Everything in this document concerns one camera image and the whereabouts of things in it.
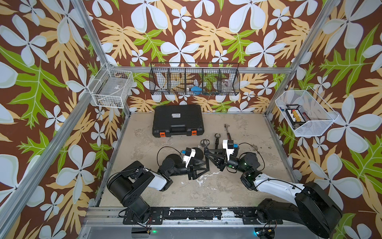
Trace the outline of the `red handled ratchet wrench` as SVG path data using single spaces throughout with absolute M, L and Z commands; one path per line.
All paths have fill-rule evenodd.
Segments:
M 229 125 L 225 123 L 225 124 L 224 124 L 224 129 L 225 129 L 225 131 L 226 131 L 227 138 L 228 138 L 228 140 L 232 140 L 232 137 L 231 137 L 231 135 L 230 135 L 230 132 L 229 132 L 228 128 L 229 128 Z

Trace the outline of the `black round base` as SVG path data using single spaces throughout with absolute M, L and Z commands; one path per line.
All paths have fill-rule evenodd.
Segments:
M 183 159 L 181 156 L 179 156 L 178 154 L 170 154 L 166 157 L 166 160 L 172 160 L 176 165 L 177 164 L 182 164 L 183 163 Z
M 191 149 L 191 159 L 192 160 L 203 160 L 204 159 L 204 152 L 198 147 L 193 147 Z

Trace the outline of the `black plastic tool case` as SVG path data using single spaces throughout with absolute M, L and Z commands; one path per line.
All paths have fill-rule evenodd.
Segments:
M 155 109 L 152 127 L 154 137 L 196 136 L 204 132 L 200 105 L 163 105 Z

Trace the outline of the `blue object in basket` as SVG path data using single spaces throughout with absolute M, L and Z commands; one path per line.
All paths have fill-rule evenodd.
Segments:
M 194 86 L 191 88 L 191 91 L 194 95 L 199 95 L 202 93 L 202 88 L 200 88 L 198 86 Z

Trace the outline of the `screw box in basket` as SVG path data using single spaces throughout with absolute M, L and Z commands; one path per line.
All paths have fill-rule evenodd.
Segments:
M 307 122 L 306 113 L 302 111 L 301 105 L 287 104 L 285 112 L 292 124 L 303 125 Z

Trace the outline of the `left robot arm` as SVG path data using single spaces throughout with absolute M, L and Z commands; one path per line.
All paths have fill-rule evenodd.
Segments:
M 109 192 L 119 200 L 125 208 L 125 218 L 128 224 L 144 224 L 152 219 L 152 210 L 144 201 L 141 194 L 146 188 L 153 188 L 164 192 L 172 185 L 172 176 L 187 175 L 189 180 L 196 180 L 209 172 L 209 162 L 204 159 L 204 154 L 197 152 L 195 156 L 168 155 L 154 172 L 140 162 L 135 161 L 124 170 L 112 175 L 108 182 Z

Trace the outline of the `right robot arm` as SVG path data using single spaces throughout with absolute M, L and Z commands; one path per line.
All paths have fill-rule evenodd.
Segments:
M 268 193 L 283 201 L 265 199 L 256 214 L 262 223 L 284 220 L 306 226 L 314 234 L 328 239 L 340 222 L 343 212 L 317 183 L 287 182 L 260 171 L 259 154 L 245 152 L 238 155 L 238 146 L 232 149 L 204 149 L 205 157 L 220 170 L 241 172 L 240 180 L 249 190 Z

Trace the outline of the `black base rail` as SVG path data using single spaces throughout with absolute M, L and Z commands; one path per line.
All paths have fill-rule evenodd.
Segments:
M 245 225 L 260 225 L 267 223 L 256 207 L 150 207 L 141 216 L 131 209 L 124 209 L 125 225 L 163 225 L 164 221 L 224 221 L 239 219 Z

